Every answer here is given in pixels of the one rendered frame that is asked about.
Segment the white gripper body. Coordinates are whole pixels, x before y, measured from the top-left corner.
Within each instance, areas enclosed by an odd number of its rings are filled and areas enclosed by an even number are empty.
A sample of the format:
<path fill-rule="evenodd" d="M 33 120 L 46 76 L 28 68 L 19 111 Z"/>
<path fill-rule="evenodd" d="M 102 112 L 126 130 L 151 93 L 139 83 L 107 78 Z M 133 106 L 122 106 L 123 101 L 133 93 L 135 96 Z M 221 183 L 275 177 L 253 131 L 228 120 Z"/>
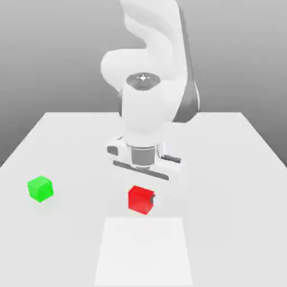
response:
<path fill-rule="evenodd" d="M 110 156 L 107 172 L 113 187 L 121 192 L 139 186 L 155 192 L 182 193 L 182 164 L 172 161 L 159 159 L 149 169 L 137 169 Z"/>

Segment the small red cube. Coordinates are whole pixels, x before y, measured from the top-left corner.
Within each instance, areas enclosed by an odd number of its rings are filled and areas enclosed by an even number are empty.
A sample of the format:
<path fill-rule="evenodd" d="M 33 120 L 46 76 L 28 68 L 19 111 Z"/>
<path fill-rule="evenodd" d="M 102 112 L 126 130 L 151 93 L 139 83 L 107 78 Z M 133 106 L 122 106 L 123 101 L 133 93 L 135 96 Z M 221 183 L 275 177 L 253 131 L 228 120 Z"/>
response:
<path fill-rule="evenodd" d="M 133 186 L 128 191 L 128 208 L 130 210 L 147 215 L 154 205 L 150 203 L 154 191 L 139 186 Z"/>

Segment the small green cube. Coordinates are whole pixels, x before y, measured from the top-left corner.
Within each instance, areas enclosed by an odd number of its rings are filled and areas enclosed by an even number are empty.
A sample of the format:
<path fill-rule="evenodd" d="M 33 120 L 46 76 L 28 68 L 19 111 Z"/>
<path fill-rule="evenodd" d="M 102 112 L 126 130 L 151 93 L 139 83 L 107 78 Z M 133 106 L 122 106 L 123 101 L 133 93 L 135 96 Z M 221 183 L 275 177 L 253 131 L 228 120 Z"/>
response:
<path fill-rule="evenodd" d="M 42 175 L 27 182 L 27 188 L 30 197 L 37 202 L 43 202 L 54 195 L 52 181 Z"/>

